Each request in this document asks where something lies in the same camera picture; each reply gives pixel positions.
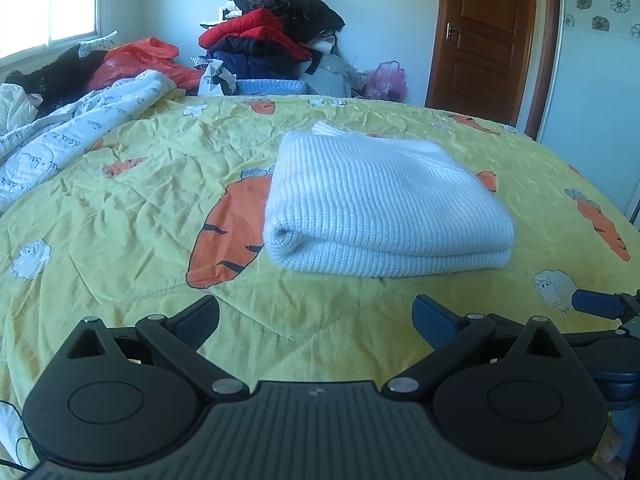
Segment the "door panel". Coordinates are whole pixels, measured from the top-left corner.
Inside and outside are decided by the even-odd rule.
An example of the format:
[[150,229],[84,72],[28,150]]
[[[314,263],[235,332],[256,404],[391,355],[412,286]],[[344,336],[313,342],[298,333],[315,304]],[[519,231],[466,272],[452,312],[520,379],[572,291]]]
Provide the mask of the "door panel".
[[427,106],[515,124],[536,0],[441,0],[440,5],[444,12]]

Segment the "ribbed knit fabric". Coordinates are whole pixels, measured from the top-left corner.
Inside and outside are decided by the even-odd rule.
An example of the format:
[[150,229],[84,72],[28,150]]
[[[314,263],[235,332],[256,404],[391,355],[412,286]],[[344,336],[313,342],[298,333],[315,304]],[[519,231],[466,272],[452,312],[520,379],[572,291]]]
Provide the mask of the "ribbed knit fabric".
[[277,264],[372,277],[507,264],[510,216],[440,146],[314,131],[280,146],[263,233]]

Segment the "yellow blanket with carrot print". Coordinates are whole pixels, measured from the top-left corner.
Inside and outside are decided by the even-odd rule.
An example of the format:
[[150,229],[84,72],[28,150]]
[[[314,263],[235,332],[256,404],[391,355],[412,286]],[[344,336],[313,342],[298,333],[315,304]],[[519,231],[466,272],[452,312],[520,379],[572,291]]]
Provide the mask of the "yellow blanket with carrot print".
[[[439,143],[511,213],[510,263],[405,279],[278,268],[261,250],[270,169],[283,134],[317,121]],[[619,323],[576,312],[575,290],[633,292],[638,276],[638,232],[580,174],[499,124],[364,100],[161,100],[0,218],[2,455],[33,465],[19,414],[83,316],[132,326],[214,294],[220,326],[201,352],[251,386],[381,384],[431,351],[412,326],[417,294],[459,314],[544,315],[585,332]]]

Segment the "black cable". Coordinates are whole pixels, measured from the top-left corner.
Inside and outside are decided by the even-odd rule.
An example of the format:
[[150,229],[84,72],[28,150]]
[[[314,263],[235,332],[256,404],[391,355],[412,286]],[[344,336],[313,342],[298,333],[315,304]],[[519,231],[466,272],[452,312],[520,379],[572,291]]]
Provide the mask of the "black cable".
[[7,467],[10,467],[11,469],[16,469],[16,470],[21,471],[23,473],[30,473],[31,472],[31,469],[29,469],[28,467],[21,466],[19,464],[14,463],[14,462],[9,462],[8,460],[2,460],[1,458],[0,458],[0,465],[4,465],[4,466],[7,466]]

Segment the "door handle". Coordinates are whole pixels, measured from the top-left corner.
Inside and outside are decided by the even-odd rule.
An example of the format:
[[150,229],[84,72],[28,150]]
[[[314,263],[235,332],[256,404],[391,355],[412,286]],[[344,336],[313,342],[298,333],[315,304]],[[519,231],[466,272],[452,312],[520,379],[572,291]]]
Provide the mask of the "door handle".
[[451,40],[454,30],[458,34],[462,34],[462,30],[460,30],[459,28],[455,28],[452,23],[447,23],[447,40]]

